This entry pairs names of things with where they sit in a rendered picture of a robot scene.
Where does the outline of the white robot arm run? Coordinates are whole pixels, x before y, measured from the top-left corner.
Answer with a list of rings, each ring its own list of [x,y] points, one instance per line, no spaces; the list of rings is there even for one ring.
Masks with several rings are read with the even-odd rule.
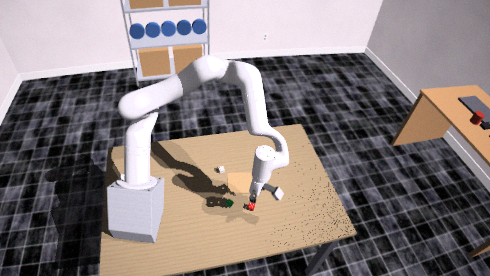
[[[266,145],[256,148],[253,179],[266,182],[273,170],[288,165],[286,141],[268,124],[262,79],[258,69],[245,62],[206,55],[194,60],[179,73],[154,85],[130,92],[120,99],[119,114],[132,122],[124,137],[124,173],[117,179],[118,186],[126,189],[146,189],[157,184],[157,179],[150,176],[150,143],[151,132],[158,116],[156,108],[187,95],[211,79],[241,88],[248,132],[253,136],[268,137],[275,144],[275,151]],[[139,119],[142,115],[143,118]]]

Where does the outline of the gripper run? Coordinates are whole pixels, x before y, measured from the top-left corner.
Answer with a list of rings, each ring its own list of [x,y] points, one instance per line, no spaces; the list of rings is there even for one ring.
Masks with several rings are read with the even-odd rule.
[[[249,192],[251,193],[250,197],[249,197],[249,201],[251,203],[256,203],[256,196],[258,196],[260,194],[260,192],[262,191],[262,186],[264,185],[265,183],[263,182],[258,182],[254,179],[252,179],[251,181],[251,185],[250,185],[250,189],[249,189]],[[265,189],[263,189],[265,190]],[[256,194],[256,195],[255,195]],[[253,197],[255,195],[255,197]],[[253,199],[253,200],[252,200]]]

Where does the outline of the peach flat mat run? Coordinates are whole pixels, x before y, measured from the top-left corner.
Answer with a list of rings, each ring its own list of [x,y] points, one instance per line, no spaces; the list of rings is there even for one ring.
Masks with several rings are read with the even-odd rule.
[[[249,193],[251,173],[227,173],[228,194]]]

